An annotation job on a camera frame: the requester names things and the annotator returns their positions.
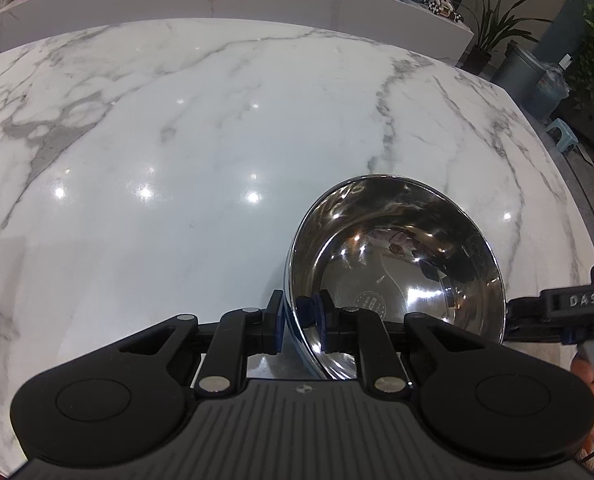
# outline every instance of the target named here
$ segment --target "green plastic stool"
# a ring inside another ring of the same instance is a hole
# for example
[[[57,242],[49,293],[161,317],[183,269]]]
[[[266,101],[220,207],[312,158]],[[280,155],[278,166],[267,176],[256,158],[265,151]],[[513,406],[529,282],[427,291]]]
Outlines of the green plastic stool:
[[[567,154],[574,150],[574,147],[579,144],[579,140],[575,137],[570,126],[561,119],[555,119],[550,123],[550,126],[546,128],[546,131],[549,132],[554,128],[559,128],[561,130],[561,139],[559,139],[559,142],[557,143],[557,149],[563,154]]]

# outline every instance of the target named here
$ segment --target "tiled floor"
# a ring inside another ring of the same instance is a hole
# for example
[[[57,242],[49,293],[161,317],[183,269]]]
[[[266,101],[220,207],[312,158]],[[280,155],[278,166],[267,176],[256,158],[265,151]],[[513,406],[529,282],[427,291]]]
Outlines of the tiled floor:
[[[544,131],[544,125],[524,113],[568,184],[594,244],[594,166],[577,151],[564,157],[557,151],[554,139]]]

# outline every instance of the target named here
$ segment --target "bowl rim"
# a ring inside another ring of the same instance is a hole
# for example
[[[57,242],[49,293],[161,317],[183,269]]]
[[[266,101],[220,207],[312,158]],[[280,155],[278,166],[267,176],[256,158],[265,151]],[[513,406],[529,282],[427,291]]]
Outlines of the bowl rim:
[[[327,199],[328,196],[330,196],[332,193],[334,193],[341,187],[348,186],[349,184],[354,184],[354,183],[360,182],[362,180],[379,179],[379,178],[390,178],[390,179],[398,180],[401,182],[405,182],[407,184],[413,184],[415,186],[419,186],[419,187],[433,193],[434,195],[440,197],[441,199],[445,200],[446,202],[448,202],[452,206],[454,206],[459,212],[461,212],[462,215],[465,216],[466,219],[468,219],[468,221],[476,229],[477,233],[479,233],[479,235],[481,236],[481,239],[486,244],[488,251],[490,251],[490,254],[493,258],[494,266],[495,266],[497,273],[499,275],[504,315],[502,318],[502,325],[501,325],[501,331],[500,331],[501,333],[499,335],[498,342],[502,343],[504,341],[504,333],[506,332],[506,316],[507,316],[506,286],[504,284],[504,277],[501,274],[501,269],[499,268],[499,262],[497,261],[496,256],[494,256],[492,247],[490,247],[488,240],[486,240],[486,237],[481,232],[481,230],[479,229],[477,224],[473,221],[473,219],[470,218],[470,216],[457,203],[455,203],[449,197],[445,196],[441,191],[438,191],[435,188],[428,186],[427,184],[424,184],[423,182],[415,180],[414,178],[410,178],[407,176],[395,175],[395,174],[387,174],[387,173],[363,174],[363,175],[359,175],[359,176],[354,176],[352,178],[348,178],[347,180],[344,180],[343,182],[340,182],[339,184],[336,184],[335,186],[331,187],[325,193],[323,193],[319,198],[317,198],[317,200],[310,206],[310,208],[308,209],[308,211],[306,212],[304,217],[301,219],[301,222],[299,223],[299,227],[297,228],[297,231],[295,232],[295,235],[292,238],[292,242],[290,244],[290,250],[288,251],[288,257],[286,259],[286,264],[285,264],[285,268],[284,268],[284,277],[283,277],[284,302],[283,303],[284,303],[284,309],[285,309],[286,322],[288,323],[288,329],[290,330],[290,335],[292,336],[292,341],[295,344],[295,346],[298,350],[298,353],[301,355],[302,359],[304,360],[304,362],[308,366],[308,368],[322,379],[342,380],[342,379],[345,379],[346,377],[341,376],[341,375],[335,375],[335,374],[331,373],[330,370],[328,370],[326,367],[324,367],[323,364],[321,364],[321,362],[317,359],[317,356],[315,355],[314,350],[307,343],[306,335],[304,334],[304,331],[301,329],[301,326],[299,325],[297,311],[296,311],[296,308],[294,307],[295,297],[294,297],[294,293],[292,290],[292,282],[290,280],[290,277],[292,275],[292,267],[294,265],[295,247],[296,247],[299,235],[301,235],[301,232],[304,229],[306,221],[310,218],[313,211],[325,199]]]

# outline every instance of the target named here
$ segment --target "decorative figurine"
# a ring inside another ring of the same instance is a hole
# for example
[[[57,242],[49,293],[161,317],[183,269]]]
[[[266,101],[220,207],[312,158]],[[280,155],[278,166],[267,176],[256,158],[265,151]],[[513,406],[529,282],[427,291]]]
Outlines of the decorative figurine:
[[[433,14],[448,18],[455,23],[463,21],[463,16],[455,12],[452,0],[424,0],[424,4],[428,6],[428,10]]]

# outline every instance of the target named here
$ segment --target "stainless steel bowl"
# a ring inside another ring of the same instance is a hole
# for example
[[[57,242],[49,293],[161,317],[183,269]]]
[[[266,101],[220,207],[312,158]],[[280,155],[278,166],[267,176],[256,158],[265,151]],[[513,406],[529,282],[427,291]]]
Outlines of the stainless steel bowl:
[[[409,178],[359,176],[328,190],[288,255],[286,313],[299,351],[321,377],[352,378],[352,356],[323,353],[317,330],[299,326],[296,298],[323,288],[336,306],[387,321],[425,312],[490,340],[504,334],[504,284],[483,235],[448,197]]]

